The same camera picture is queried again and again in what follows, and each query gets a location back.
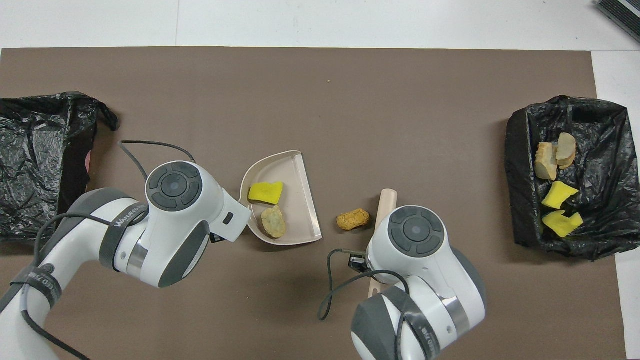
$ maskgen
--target circular button pad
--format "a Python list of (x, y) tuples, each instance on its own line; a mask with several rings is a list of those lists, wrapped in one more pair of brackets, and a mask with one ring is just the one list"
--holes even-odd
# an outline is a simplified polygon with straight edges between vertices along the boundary
[(202, 193), (198, 169), (186, 161), (165, 164), (149, 176), (147, 196), (157, 208), (180, 211), (193, 205)]
[(398, 251), (412, 258), (425, 258), (442, 246), (444, 225), (430, 210), (405, 206), (391, 215), (388, 234)]

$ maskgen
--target tan food piece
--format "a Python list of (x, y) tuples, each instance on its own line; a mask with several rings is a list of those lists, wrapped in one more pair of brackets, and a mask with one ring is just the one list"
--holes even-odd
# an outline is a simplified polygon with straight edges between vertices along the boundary
[(560, 170), (573, 164), (575, 159), (575, 138), (568, 133), (560, 133), (556, 151), (556, 161)]
[(270, 237), (274, 239), (281, 238), (287, 232), (280, 206), (276, 205), (264, 210), (260, 217), (262, 218), (262, 226), (264, 226), (264, 230)]
[(340, 214), (336, 221), (342, 230), (353, 230), (358, 226), (367, 225), (369, 223), (369, 213), (364, 209), (355, 209), (348, 213)]
[(536, 151), (534, 170), (540, 179), (556, 180), (557, 163), (554, 145), (550, 142), (541, 142)]

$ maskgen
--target yellow sponge piece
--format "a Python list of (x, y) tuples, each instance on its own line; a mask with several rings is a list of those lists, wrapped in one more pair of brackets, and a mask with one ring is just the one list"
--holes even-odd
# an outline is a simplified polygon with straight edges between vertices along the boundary
[(272, 205), (278, 204), (283, 187), (284, 184), (281, 181), (273, 184), (253, 184), (249, 189), (249, 200), (262, 201)]
[(570, 218), (563, 215), (564, 210), (554, 211), (542, 218), (542, 222), (558, 236), (564, 238), (583, 224), (582, 216), (575, 213)]
[(551, 190), (549, 190), (545, 199), (542, 200), (542, 204), (550, 208), (559, 209), (566, 199), (569, 199), (571, 195), (575, 195), (577, 193), (577, 189), (574, 189), (569, 185), (565, 185), (561, 181), (554, 181), (554, 183), (551, 184)]

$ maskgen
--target bread slice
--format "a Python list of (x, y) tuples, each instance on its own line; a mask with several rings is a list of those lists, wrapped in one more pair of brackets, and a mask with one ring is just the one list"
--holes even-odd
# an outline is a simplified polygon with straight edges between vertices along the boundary
[(534, 162), (536, 176), (545, 180), (556, 180), (557, 163), (554, 144), (541, 142), (536, 151), (536, 161)]
[(573, 164), (575, 159), (575, 138), (568, 133), (560, 133), (556, 151), (556, 162), (560, 170), (564, 170)]

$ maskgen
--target black plastic bag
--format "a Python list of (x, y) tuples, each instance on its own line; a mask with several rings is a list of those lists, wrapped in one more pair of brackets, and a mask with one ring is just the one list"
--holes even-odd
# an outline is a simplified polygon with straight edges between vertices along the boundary
[(105, 104), (79, 92), (0, 99), (0, 242), (35, 240), (85, 193), (98, 119), (118, 128)]
[[(562, 206), (565, 216), (580, 213), (584, 223), (560, 238), (541, 218), (555, 211), (541, 205), (552, 181), (535, 176), (540, 142), (560, 133), (577, 142), (572, 166), (557, 181), (579, 190)], [(516, 111), (509, 119), (505, 169), (517, 244), (596, 260), (640, 245), (640, 185), (636, 147), (627, 109), (608, 101), (559, 96)]]

